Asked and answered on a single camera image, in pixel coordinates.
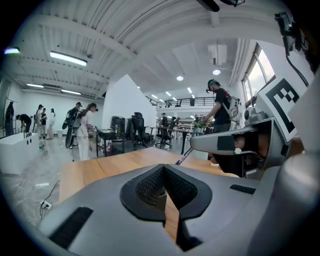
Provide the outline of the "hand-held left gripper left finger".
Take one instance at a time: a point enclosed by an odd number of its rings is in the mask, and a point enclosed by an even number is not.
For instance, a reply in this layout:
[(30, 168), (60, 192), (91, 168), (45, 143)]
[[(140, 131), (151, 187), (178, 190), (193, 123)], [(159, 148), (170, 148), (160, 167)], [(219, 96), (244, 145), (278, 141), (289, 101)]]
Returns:
[(121, 202), (121, 188), (152, 166), (99, 179), (59, 203), (39, 230), (77, 256), (178, 256), (182, 250), (163, 223), (132, 215)]

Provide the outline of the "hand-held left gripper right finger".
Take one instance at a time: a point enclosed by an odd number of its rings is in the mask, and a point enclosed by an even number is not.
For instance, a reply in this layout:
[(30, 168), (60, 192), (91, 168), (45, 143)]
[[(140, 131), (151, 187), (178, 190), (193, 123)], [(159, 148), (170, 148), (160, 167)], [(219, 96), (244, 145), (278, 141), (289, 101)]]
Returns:
[(249, 249), (256, 226), (246, 207), (259, 182), (169, 164), (163, 181), (178, 210), (176, 241), (165, 241), (166, 251)]

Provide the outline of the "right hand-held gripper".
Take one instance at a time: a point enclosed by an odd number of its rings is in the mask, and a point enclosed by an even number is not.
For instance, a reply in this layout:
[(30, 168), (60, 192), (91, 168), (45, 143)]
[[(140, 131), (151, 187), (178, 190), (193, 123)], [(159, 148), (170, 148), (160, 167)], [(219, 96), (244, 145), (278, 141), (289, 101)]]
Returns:
[[(297, 129), (289, 117), (289, 111), (299, 98), (299, 92), (286, 79), (276, 79), (257, 94), (253, 106), (257, 112), (266, 113), (266, 119), (241, 129), (195, 136), (190, 140), (190, 147), (213, 154), (244, 154), (242, 176), (261, 179), (268, 168), (280, 166), (292, 155), (303, 150)], [(253, 158), (258, 152), (235, 147), (235, 136), (252, 132), (269, 134), (270, 141), (265, 158)]]

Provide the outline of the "person's right hand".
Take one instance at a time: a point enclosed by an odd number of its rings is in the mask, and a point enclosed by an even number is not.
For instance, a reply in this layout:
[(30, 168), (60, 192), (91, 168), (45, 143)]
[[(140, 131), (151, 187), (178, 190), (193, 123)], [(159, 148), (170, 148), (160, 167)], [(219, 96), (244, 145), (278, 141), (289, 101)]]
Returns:
[[(235, 148), (242, 151), (256, 152), (257, 155), (253, 155), (253, 158), (265, 158), (268, 154), (269, 143), (270, 135), (268, 133), (258, 133), (255, 131), (234, 136)], [(242, 169), (245, 160), (243, 160), (241, 155), (219, 155), (209, 152), (207, 159), (210, 161), (211, 166), (218, 167), (224, 173), (231, 173), (243, 177)]]

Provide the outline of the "green potted plant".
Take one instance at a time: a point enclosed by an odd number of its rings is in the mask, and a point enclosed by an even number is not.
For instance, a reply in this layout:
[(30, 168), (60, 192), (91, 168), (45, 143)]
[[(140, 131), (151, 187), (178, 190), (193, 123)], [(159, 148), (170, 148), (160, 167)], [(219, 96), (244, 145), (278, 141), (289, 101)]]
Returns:
[(209, 125), (210, 123), (198, 121), (194, 123), (194, 131), (197, 133), (202, 133), (203, 130)]

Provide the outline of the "dark desk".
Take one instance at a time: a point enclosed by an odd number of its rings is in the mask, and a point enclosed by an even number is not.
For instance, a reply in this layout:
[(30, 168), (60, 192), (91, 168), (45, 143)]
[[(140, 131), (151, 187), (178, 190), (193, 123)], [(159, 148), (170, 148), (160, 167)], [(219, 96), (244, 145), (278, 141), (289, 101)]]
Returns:
[(200, 135), (200, 136), (204, 135), (202, 132), (195, 132), (195, 131), (190, 131), (186, 129), (173, 129), (173, 133), (182, 133), (182, 148), (181, 148), (182, 155), (185, 153), (185, 144), (186, 144), (187, 134)]

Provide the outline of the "black office chair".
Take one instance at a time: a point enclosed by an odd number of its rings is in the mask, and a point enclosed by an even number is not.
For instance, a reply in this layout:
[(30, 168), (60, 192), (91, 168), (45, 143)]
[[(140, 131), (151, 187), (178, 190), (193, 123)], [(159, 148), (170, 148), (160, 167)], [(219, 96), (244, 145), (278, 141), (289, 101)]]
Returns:
[(155, 143), (155, 146), (168, 146), (169, 149), (172, 148), (171, 141), (173, 139), (175, 124), (175, 119), (173, 119), (170, 121), (170, 124), (165, 124), (159, 127), (159, 134), (156, 135), (159, 141)]
[(154, 142), (154, 136), (152, 135), (154, 128), (150, 128), (150, 133), (146, 132), (146, 128), (149, 128), (149, 126), (145, 126), (143, 115), (140, 112), (134, 112), (134, 115), (131, 116), (131, 122), (134, 132), (133, 147), (142, 146), (148, 148)]

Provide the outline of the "white backpack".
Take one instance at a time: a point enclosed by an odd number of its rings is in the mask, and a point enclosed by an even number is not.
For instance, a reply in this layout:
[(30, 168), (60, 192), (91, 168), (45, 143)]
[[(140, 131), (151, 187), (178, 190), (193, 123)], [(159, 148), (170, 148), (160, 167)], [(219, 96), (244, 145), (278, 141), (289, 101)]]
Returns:
[(226, 110), (226, 112), (228, 113), (229, 119), (232, 122), (235, 122), (237, 125), (239, 125), (240, 117), (241, 117), (241, 114), (239, 111), (240, 99), (231, 95), (228, 95), (226, 98), (229, 103), (229, 107), (227, 107), (224, 103), (222, 103), (222, 105)]

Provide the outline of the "black balcony railing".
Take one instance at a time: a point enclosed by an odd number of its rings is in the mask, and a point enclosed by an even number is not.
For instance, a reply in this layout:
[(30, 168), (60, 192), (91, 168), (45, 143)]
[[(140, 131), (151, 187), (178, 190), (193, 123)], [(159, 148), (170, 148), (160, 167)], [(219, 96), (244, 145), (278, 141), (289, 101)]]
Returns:
[(148, 101), (156, 109), (175, 108), (175, 107), (213, 107), (215, 104), (215, 97), (191, 97), (171, 100), (160, 100), (147, 97)]

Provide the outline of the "black metal table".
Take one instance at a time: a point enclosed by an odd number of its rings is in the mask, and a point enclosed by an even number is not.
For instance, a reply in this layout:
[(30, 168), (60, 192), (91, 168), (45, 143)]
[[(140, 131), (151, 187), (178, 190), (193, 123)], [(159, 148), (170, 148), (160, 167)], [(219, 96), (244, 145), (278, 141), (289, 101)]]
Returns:
[(96, 130), (96, 157), (110, 157), (125, 153), (125, 135), (113, 129)]

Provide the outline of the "black monitor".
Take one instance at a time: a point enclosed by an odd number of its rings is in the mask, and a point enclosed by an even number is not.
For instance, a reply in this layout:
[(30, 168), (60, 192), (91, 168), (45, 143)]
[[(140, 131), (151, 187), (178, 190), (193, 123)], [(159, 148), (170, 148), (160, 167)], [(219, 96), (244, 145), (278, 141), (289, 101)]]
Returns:
[(112, 116), (110, 127), (117, 133), (124, 133), (126, 126), (126, 119), (121, 116)]

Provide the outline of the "white ceiling air conditioner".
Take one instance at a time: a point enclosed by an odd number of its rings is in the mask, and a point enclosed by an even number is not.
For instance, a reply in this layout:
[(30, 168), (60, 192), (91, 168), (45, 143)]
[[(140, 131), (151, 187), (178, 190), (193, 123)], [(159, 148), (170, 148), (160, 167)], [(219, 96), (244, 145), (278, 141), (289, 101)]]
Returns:
[(214, 66), (221, 66), (227, 62), (227, 45), (226, 44), (210, 44), (207, 46), (210, 56), (210, 62)]

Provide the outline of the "large window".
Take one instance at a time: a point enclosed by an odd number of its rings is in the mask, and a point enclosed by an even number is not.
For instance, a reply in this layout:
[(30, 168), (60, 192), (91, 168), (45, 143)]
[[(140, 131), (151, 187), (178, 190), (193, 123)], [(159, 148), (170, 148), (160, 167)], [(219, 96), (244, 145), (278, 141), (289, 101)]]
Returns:
[(253, 50), (247, 70), (241, 80), (244, 93), (244, 106), (253, 107), (258, 93), (276, 78), (274, 69), (257, 42)]

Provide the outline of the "white counter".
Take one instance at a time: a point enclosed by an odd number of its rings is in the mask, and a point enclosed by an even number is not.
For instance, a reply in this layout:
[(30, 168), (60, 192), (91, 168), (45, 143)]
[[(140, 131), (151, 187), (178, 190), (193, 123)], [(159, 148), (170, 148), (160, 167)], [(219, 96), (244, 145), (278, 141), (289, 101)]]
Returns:
[(20, 175), (40, 156), (37, 133), (16, 133), (0, 139), (0, 172)]

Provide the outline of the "white partition wall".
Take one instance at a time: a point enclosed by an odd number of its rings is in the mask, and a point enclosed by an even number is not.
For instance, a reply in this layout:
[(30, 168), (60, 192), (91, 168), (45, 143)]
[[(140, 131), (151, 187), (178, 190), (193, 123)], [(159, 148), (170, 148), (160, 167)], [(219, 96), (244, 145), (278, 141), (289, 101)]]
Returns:
[(138, 88), (129, 75), (124, 75), (115, 83), (110, 83), (106, 89), (101, 127), (111, 127), (113, 116), (129, 119), (135, 112), (142, 114), (144, 125), (155, 127), (157, 110)]

